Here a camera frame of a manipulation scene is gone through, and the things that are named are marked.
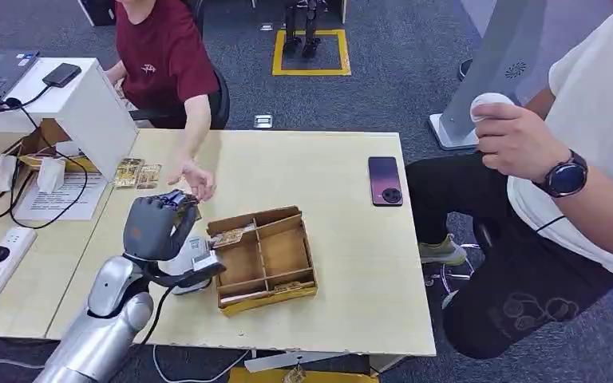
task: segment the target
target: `red shirt logo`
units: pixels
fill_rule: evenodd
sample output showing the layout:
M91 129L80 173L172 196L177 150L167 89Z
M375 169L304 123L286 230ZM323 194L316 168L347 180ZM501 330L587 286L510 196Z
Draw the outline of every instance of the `red shirt logo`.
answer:
M149 72L151 73L155 73L156 72L156 68L154 68L154 65L151 64L144 64L142 65L142 70L144 70L145 73L149 74Z

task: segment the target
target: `red t-shirt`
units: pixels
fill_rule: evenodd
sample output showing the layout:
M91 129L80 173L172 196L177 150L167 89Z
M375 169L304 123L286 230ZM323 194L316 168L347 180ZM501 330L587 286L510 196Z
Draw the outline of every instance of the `red t-shirt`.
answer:
M123 91L137 108L182 105L217 91L212 64L182 0L156 0L152 13L137 25L128 20L122 4L116 5L117 51L128 73ZM158 128L184 127L183 121L158 122L179 124Z

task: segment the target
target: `silver robotic arm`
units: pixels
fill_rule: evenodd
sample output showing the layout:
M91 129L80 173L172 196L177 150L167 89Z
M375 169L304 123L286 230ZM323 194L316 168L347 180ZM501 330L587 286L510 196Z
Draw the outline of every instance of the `silver robotic arm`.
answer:
M123 235L125 253L108 259L97 273L85 305L35 383L108 381L152 317L150 282L168 288L191 286L225 270L220 263L202 270L192 265L182 275L158 268L157 261L179 253L198 217L197 203L180 190L133 202Z

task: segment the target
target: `person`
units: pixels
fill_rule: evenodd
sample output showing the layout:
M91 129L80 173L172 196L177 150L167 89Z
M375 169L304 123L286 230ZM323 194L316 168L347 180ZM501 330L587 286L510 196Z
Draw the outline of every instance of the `person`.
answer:
M125 97L139 109L184 104L186 120L151 120L157 128L182 128L184 138L174 153L176 167L168 177L184 177L200 200L215 191L215 177L193 160L208 134L208 94L219 85L193 16L182 0L117 0L117 51L120 60L106 71Z
M525 108L472 112L485 117L477 154L406 173L423 263L464 261L449 212L500 228L471 280L444 300L448 341L485 359L613 289L613 15L551 67Z

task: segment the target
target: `white controller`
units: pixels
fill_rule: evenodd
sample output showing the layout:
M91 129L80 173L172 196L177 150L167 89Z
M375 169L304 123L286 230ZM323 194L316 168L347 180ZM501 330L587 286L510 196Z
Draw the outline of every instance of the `white controller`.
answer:
M469 110L469 114L471 114L471 121L473 121L473 123L475 124L476 122L481 122L482 120L485 120L487 118L486 116L474 116L473 108L476 108L478 105L497 103L515 105L510 98L506 97L501 93L483 93L480 96L474 98L473 102L471 103L471 109Z

